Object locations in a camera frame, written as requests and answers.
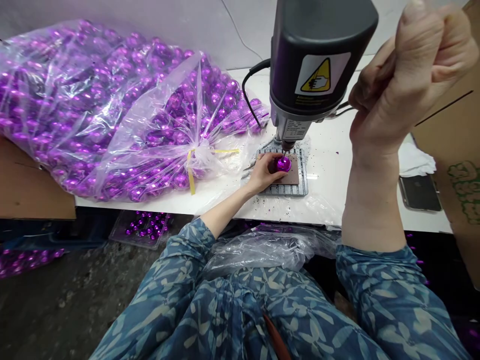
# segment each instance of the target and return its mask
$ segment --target hand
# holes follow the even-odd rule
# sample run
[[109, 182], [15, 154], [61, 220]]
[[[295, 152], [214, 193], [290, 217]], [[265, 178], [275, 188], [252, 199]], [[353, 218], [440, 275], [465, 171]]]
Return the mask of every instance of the hand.
[[256, 195], [265, 190], [267, 186], [271, 185], [275, 180], [283, 178], [287, 173], [285, 171], [277, 171], [270, 173], [269, 164], [275, 159], [281, 158], [283, 155], [276, 152], [267, 152], [260, 154], [257, 158], [255, 167], [250, 175], [250, 180], [245, 185], [245, 190], [250, 194]]
[[410, 0], [396, 36], [362, 70], [350, 93], [350, 104], [359, 110], [350, 129], [354, 155], [396, 156], [405, 136], [478, 57], [461, 9], [431, 11], [423, 0]]

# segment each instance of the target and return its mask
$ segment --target table surface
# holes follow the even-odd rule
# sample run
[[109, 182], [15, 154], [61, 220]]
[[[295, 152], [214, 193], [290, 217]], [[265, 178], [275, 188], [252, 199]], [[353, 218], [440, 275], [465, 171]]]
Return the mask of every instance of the table surface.
[[[365, 56], [358, 69], [360, 70], [368, 61], [369, 58]], [[347, 94], [357, 81], [359, 70], [354, 73], [348, 85]], [[248, 69], [231, 70], [229, 73], [241, 83]], [[250, 99], [256, 97], [265, 105], [270, 105], [268, 69], [252, 76], [247, 82], [247, 87]], [[341, 226], [352, 163], [349, 130], [354, 116], [355, 111], [348, 111], [336, 119], [314, 123], [308, 130], [311, 152], [307, 162], [309, 194], [306, 197], [255, 196], [240, 209], [235, 217]], [[262, 136], [262, 142], [271, 139], [275, 130], [276, 128], [269, 124]], [[409, 135], [405, 141], [413, 142], [414, 140]], [[200, 180], [195, 183], [195, 195], [191, 195], [189, 191], [172, 191], [146, 203], [94, 202], [80, 197], [75, 197], [75, 202], [77, 206], [85, 207], [200, 215], [238, 189], [240, 182], [240, 176], [221, 176], [212, 180]], [[405, 230], [452, 232], [444, 211], [426, 212], [406, 208], [400, 188], [397, 188], [397, 199]]]

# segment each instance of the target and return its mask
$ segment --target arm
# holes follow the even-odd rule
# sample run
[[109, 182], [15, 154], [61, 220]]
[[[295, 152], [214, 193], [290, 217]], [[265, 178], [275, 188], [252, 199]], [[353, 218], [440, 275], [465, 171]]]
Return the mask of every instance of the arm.
[[342, 240], [368, 251], [405, 244], [397, 203], [398, 150], [405, 136], [477, 62], [479, 49], [460, 9], [428, 11], [422, 0], [405, 8], [397, 33], [362, 70], [349, 102], [353, 159]]
[[284, 177], [287, 173], [278, 171], [271, 174], [268, 165], [274, 159], [281, 157], [280, 153], [269, 152], [260, 154], [258, 161], [253, 168], [248, 183], [235, 191], [230, 197], [219, 203], [217, 206], [200, 216], [205, 225], [210, 229], [213, 236], [218, 238], [225, 229], [230, 220], [240, 210], [240, 208], [254, 195], [265, 190], [267, 186]]
[[195, 294], [206, 255], [225, 226], [253, 195], [285, 172], [267, 166], [281, 154], [257, 161], [248, 183], [172, 236], [153, 263], [131, 303], [106, 332], [91, 359], [144, 359], [170, 337]]
[[435, 101], [478, 59], [461, 10], [405, 8], [397, 34], [350, 94], [353, 159], [337, 273], [360, 325], [392, 358], [468, 359], [442, 301], [424, 286], [397, 203], [398, 149]]

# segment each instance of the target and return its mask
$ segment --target clear plastic bag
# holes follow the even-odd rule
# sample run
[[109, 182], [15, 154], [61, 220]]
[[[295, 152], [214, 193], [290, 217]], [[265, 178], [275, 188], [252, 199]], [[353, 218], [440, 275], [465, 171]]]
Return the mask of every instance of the clear plastic bag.
[[308, 226], [261, 224], [232, 240], [219, 239], [203, 269], [208, 280], [242, 268], [271, 268], [298, 271], [314, 255], [334, 259], [340, 232]]
[[[251, 105], [262, 126], [268, 113]], [[142, 202], [238, 172], [262, 129], [201, 51], [75, 20], [0, 46], [0, 134], [68, 192]]]

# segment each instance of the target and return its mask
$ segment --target yellow warning triangle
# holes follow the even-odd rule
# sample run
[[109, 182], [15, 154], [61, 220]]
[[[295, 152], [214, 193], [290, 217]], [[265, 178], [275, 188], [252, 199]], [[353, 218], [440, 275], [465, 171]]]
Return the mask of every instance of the yellow warning triangle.
[[300, 89], [306, 93], [320, 93], [330, 90], [330, 58], [327, 57], [313, 72]]

